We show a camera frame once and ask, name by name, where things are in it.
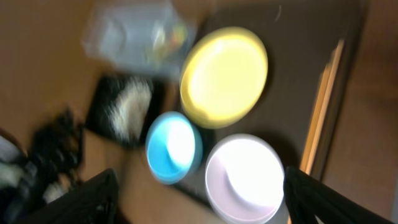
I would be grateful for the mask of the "orange green snack wrapper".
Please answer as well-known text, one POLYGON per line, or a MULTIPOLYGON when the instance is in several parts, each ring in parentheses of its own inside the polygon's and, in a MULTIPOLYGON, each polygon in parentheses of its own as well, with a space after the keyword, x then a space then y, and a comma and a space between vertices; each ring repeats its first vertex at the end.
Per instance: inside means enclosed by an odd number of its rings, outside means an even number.
POLYGON ((157 59, 166 58, 176 52, 184 44, 188 31, 184 24, 178 23, 171 27, 160 27, 155 31, 153 53, 157 59))

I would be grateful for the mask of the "yellow plate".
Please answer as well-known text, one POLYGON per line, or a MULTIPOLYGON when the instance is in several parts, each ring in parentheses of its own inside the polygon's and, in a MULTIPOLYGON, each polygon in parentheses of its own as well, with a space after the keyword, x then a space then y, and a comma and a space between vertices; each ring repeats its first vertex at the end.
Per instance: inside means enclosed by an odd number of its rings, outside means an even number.
POLYGON ((189 52, 180 79, 186 115, 203 128, 227 127, 259 100, 268 74, 261 39, 242 27, 225 27, 203 36, 189 52))

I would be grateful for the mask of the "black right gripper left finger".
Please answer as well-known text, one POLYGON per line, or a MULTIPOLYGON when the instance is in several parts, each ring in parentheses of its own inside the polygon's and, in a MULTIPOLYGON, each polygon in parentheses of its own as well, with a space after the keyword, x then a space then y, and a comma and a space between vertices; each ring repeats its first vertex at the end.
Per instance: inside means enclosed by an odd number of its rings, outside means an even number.
POLYGON ((47 206, 21 218, 18 223, 114 223, 118 196, 117 174, 113 169, 106 169, 47 206))

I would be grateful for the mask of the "blue bowl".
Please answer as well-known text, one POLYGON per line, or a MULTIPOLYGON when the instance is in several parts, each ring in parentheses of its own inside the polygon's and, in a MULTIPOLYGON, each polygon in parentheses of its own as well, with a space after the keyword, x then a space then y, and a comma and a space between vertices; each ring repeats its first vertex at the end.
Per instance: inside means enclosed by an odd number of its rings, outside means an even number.
POLYGON ((194 173, 203 159, 203 141, 196 127, 181 113, 158 116, 146 137, 146 159, 159 182, 172 185, 194 173))

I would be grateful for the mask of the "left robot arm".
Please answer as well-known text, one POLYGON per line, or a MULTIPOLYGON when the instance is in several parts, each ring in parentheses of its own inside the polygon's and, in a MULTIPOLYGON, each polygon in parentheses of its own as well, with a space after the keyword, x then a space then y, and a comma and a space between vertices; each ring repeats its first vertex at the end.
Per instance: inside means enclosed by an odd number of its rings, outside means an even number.
POLYGON ((45 206, 45 191, 65 174, 75 185, 73 171, 83 159, 84 125, 66 109, 33 134, 26 156, 1 162, 1 223, 14 223, 45 206))

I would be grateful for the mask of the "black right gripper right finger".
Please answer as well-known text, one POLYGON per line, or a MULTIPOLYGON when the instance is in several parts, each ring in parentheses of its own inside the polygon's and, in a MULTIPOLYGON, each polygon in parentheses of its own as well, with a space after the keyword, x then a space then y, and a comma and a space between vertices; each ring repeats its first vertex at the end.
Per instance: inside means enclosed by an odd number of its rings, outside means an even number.
POLYGON ((392 224, 295 167, 286 169, 284 195, 292 224, 392 224))

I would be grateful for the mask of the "pink white bowl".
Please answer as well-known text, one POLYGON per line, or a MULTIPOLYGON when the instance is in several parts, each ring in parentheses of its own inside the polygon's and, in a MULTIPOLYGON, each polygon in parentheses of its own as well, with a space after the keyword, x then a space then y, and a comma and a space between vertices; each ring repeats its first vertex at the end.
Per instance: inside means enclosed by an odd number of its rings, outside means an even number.
POLYGON ((206 163, 212 209, 228 223, 267 223, 284 199, 284 167, 270 144, 250 134, 220 140, 206 163))

